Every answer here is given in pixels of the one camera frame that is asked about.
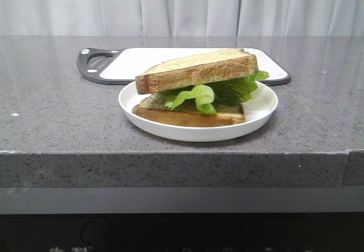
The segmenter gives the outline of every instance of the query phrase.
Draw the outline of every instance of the bread slice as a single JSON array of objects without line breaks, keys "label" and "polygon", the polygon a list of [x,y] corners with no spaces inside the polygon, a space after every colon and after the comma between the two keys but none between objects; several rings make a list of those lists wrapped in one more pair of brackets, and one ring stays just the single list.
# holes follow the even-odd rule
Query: bread slice
[{"label": "bread slice", "polygon": [[245,122],[242,105],[217,105],[217,114],[204,114],[196,109],[194,100],[186,100],[174,110],[164,106],[161,94],[152,94],[133,107],[132,113],[160,123],[189,127],[217,127]]},{"label": "bread slice", "polygon": [[201,53],[158,64],[135,78],[138,94],[150,94],[257,73],[255,55],[243,48]]}]

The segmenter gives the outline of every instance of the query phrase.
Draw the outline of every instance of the cutting board handle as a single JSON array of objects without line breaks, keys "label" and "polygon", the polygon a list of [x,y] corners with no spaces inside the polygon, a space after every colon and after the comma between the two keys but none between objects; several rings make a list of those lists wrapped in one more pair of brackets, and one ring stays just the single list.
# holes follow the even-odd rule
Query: cutting board handle
[{"label": "cutting board handle", "polygon": [[112,60],[107,60],[98,66],[90,67],[89,62],[95,57],[117,57],[121,54],[124,49],[96,49],[96,48],[84,48],[78,53],[77,57],[77,67],[81,73],[81,76],[87,80],[101,83],[101,84],[114,84],[114,85],[125,85],[129,82],[125,80],[109,80],[100,76],[103,70],[112,62]]}]

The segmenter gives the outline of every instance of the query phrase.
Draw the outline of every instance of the green lettuce leaf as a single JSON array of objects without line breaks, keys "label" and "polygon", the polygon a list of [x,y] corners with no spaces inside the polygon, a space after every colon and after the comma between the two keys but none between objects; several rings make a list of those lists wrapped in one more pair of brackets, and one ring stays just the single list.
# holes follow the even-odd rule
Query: green lettuce leaf
[{"label": "green lettuce leaf", "polygon": [[217,111],[212,104],[214,101],[214,92],[211,87],[206,85],[196,85],[192,90],[183,90],[178,95],[166,94],[166,107],[173,110],[175,107],[181,105],[185,100],[195,98],[197,110],[205,114],[216,114]]},{"label": "green lettuce leaf", "polygon": [[265,71],[232,80],[212,82],[205,85],[189,86],[161,92],[166,99],[166,107],[173,110],[185,100],[195,98],[197,110],[205,114],[217,113],[215,103],[236,106],[251,99],[251,93],[258,88],[256,81],[269,77]]},{"label": "green lettuce leaf", "polygon": [[235,106],[241,102],[246,102],[252,98],[251,93],[258,88],[256,81],[269,77],[265,71],[246,77],[240,77],[232,80],[218,81],[208,83],[215,93],[215,101]]}]

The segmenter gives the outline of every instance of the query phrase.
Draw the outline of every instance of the white curtain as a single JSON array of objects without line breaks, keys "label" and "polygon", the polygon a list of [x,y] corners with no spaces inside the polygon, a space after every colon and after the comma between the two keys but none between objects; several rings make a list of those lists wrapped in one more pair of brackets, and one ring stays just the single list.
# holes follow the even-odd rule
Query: white curtain
[{"label": "white curtain", "polygon": [[364,0],[0,0],[0,35],[363,36]]}]

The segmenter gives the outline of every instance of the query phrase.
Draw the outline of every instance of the granite countertop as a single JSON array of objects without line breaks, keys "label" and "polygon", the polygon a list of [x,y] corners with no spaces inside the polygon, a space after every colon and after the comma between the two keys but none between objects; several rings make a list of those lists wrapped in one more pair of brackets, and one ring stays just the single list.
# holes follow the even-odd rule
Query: granite countertop
[{"label": "granite countertop", "polygon": [[[120,85],[82,78],[86,47],[250,47],[292,81],[256,132],[172,141],[135,127]],[[364,38],[0,37],[0,187],[342,187],[364,184]]]}]

